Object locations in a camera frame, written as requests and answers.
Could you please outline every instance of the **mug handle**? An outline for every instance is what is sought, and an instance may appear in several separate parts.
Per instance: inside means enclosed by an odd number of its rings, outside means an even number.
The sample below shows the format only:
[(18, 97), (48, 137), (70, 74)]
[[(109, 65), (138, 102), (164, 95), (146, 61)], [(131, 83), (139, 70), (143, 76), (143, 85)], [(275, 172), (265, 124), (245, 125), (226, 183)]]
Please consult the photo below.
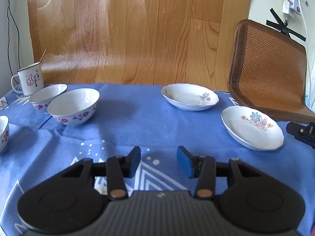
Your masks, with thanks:
[(19, 75), (13, 75), (12, 78), (11, 78), (11, 86), (12, 86), (12, 89), (13, 89), (16, 93), (23, 93), (22, 90), (16, 90), (16, 89), (14, 88), (14, 86), (13, 86), (13, 79), (14, 79), (14, 77), (16, 77), (16, 76), (19, 76)]

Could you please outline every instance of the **white plate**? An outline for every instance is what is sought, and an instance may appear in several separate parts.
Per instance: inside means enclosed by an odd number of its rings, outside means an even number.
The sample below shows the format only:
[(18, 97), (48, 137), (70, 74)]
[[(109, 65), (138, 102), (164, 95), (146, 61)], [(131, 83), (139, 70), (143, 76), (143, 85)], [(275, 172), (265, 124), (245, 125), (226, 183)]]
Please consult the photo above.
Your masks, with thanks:
[(276, 150), (284, 136), (278, 124), (268, 115), (245, 106), (230, 106), (221, 119), (229, 134), (241, 145), (255, 151)]
[(163, 87), (161, 93), (170, 104), (187, 111), (206, 110), (219, 101), (212, 90), (193, 84), (170, 84)]

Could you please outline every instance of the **blue tablecloth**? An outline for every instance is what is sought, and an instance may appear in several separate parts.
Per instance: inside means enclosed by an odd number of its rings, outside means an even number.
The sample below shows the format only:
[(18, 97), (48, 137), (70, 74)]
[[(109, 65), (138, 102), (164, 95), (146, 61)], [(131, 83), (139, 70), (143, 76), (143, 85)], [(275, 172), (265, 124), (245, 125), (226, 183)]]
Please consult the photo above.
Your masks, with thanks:
[[(189, 112), (169, 104), (160, 86), (89, 84), (69, 85), (68, 90), (82, 87), (97, 89), (100, 100), (93, 117), (80, 127), (61, 125), (13, 91), (1, 99), (0, 115), (7, 115), (10, 123), (8, 148), (0, 156), (0, 225), (7, 236), (26, 230), (16, 211), (23, 192), (84, 157), (102, 162), (126, 155), (135, 145), (141, 147), (142, 158), (135, 177), (125, 180), (129, 194), (138, 189), (193, 191), (196, 179), (186, 178), (176, 161), (176, 149), (184, 145), (195, 155), (207, 154), (221, 162), (238, 157), (298, 191), (306, 203), (298, 231), (310, 234), (315, 152), (286, 133), (287, 122), (278, 123), (283, 147), (256, 152), (233, 140), (221, 121), (222, 110), (237, 104), (229, 93), (217, 91), (216, 106)], [(107, 193), (106, 179), (98, 178), (95, 187)], [(218, 178), (216, 187), (217, 194), (223, 192), (226, 179)]]

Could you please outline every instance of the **white porcelain bowl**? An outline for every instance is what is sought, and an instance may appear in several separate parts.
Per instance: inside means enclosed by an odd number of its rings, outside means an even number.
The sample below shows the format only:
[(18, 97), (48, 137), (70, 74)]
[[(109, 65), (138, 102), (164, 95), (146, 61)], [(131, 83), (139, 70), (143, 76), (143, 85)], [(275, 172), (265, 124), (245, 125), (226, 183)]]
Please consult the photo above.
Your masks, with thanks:
[(67, 90), (67, 84), (56, 84), (43, 88), (31, 95), (29, 102), (42, 112), (47, 112), (49, 104)]
[(212, 90), (193, 84), (170, 84), (163, 87), (161, 93), (170, 104), (187, 111), (206, 110), (219, 101)]
[(245, 106), (230, 106), (223, 110), (221, 119), (229, 134), (249, 149), (271, 151), (283, 145), (281, 128), (260, 111)]
[(7, 149), (7, 143), (9, 142), (9, 118), (5, 115), (0, 116), (0, 155)]
[(94, 114), (99, 98), (95, 89), (72, 90), (56, 97), (47, 111), (61, 124), (80, 126)]

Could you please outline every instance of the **wooden backdrop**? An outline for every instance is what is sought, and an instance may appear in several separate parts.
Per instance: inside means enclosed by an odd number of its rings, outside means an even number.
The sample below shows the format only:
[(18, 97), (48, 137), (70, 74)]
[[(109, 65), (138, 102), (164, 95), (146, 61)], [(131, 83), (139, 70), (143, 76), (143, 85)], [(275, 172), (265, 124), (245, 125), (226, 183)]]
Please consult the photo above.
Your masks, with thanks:
[(193, 83), (227, 91), (249, 0), (28, 0), (46, 83)]

